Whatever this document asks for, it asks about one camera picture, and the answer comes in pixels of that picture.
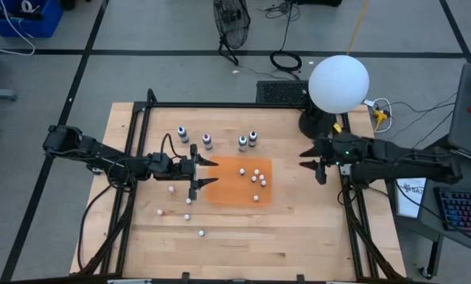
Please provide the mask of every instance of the white globe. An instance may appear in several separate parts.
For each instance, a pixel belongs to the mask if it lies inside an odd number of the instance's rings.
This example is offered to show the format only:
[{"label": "white globe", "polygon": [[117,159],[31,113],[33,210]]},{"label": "white globe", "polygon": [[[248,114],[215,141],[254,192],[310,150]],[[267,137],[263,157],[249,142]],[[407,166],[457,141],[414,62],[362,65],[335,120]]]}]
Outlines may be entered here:
[{"label": "white globe", "polygon": [[312,101],[330,114],[345,113],[362,103],[368,86],[367,69],[356,58],[347,55],[324,59],[308,80]]}]

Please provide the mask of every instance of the orange mat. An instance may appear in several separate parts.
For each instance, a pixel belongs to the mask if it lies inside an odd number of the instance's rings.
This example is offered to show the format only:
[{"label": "orange mat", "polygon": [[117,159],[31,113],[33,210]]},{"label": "orange mat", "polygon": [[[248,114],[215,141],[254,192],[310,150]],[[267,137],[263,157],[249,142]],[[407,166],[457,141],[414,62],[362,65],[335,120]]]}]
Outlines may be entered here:
[{"label": "orange mat", "polygon": [[[209,160],[218,163],[218,166],[209,166],[208,176],[219,178],[207,186],[207,201],[218,204],[261,206],[272,201],[272,161],[266,158],[222,157],[212,156]],[[251,181],[254,170],[258,169],[265,176],[267,185],[261,186],[258,178]]]}]

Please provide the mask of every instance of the concrete floor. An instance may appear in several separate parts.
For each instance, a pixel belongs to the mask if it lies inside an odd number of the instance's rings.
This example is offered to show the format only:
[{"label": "concrete floor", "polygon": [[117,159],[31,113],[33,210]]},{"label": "concrete floor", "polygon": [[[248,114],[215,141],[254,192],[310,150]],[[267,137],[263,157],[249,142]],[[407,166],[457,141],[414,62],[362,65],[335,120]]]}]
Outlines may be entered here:
[{"label": "concrete floor", "polygon": [[[252,17],[242,50],[277,50],[285,21],[269,20],[258,10],[279,0],[248,2]],[[471,0],[447,0],[471,51]],[[82,50],[102,0],[77,2],[65,12],[51,39],[34,39],[43,50],[73,50],[78,55],[0,55],[0,88],[12,88],[16,102],[0,101],[0,275],[21,224],[41,166],[41,145],[47,126],[56,124],[80,63]],[[211,0],[110,0],[95,50],[215,50],[217,31]],[[337,9],[302,6],[300,20],[290,25],[285,50],[344,51],[361,11],[361,0],[345,0]],[[0,47],[25,48],[19,39],[3,39]],[[439,0],[371,0],[353,51],[458,53],[454,33]],[[219,56],[92,55],[73,101],[68,125],[97,139],[103,132],[112,102],[144,100],[153,88],[159,101],[254,102],[256,82],[269,80],[235,69]],[[371,79],[369,99],[404,101],[417,109],[433,107],[456,92],[465,59],[359,58]],[[240,57],[241,64],[259,72],[276,72],[267,56]],[[307,78],[323,58],[302,58],[300,76]],[[450,109],[400,133],[393,141],[411,147],[440,123]],[[394,127],[378,135],[389,139],[417,115],[394,106]],[[448,131],[442,125],[425,147]],[[13,279],[65,276],[77,243],[80,217],[86,206],[92,176],[75,162],[54,162],[32,228]],[[431,242],[398,228],[407,275],[424,281],[417,268],[428,263]],[[471,251],[446,240],[434,282],[471,282]]]}]

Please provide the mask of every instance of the black keyboard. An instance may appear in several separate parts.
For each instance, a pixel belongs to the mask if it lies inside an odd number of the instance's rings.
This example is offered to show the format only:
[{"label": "black keyboard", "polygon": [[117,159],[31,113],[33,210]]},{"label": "black keyboard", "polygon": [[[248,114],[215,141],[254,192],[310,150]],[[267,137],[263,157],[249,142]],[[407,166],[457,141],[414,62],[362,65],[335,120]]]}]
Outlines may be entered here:
[{"label": "black keyboard", "polygon": [[258,81],[257,103],[304,104],[308,96],[308,81]]},{"label": "black keyboard", "polygon": [[463,230],[471,232],[471,189],[456,192],[447,187],[435,188],[437,203],[442,218],[447,220],[445,230]]}]

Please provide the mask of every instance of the wooden tabletop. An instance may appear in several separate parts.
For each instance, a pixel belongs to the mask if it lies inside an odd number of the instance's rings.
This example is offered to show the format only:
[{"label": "wooden tabletop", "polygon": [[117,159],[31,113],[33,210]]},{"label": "wooden tabletop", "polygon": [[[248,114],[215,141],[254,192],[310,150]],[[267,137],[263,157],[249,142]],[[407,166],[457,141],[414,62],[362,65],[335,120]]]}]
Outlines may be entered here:
[{"label": "wooden tabletop", "polygon": [[[132,107],[132,103],[113,104],[103,143],[123,151]],[[298,155],[312,146],[297,127],[300,114],[294,109],[153,108],[144,153],[159,151],[163,136],[170,133],[178,154],[188,154],[189,144],[181,143],[176,134],[177,127],[184,126],[189,143],[198,144],[207,159],[211,155],[271,159],[273,197],[267,206],[235,207],[211,204],[205,190],[200,190],[198,199],[188,205],[187,181],[140,182],[123,276],[180,278],[187,271],[191,278],[204,279],[295,280],[303,274],[306,280],[356,280],[344,207],[336,199],[341,188],[338,169],[327,168],[327,184],[319,185],[313,171],[298,166],[310,160]],[[366,106],[357,107],[349,117],[354,134],[373,136]],[[249,131],[258,133],[258,145],[239,152],[237,139]],[[210,151],[202,145],[205,133],[212,137]],[[168,144],[165,152],[170,153]],[[205,177],[207,170],[199,168],[198,178]],[[170,185],[176,193],[167,190]],[[105,175],[94,177],[89,200],[106,186]],[[382,181],[372,187],[386,191]],[[84,264],[105,239],[114,194],[115,190],[101,197],[86,219]],[[394,269],[405,275],[389,201],[377,192],[365,191],[364,196],[373,241]],[[162,216],[156,214],[158,209],[163,210]],[[185,214],[191,219],[185,220]],[[358,243],[368,276],[365,248],[359,239]],[[111,270],[118,247],[116,240]],[[71,271],[78,271],[75,259]]]}]

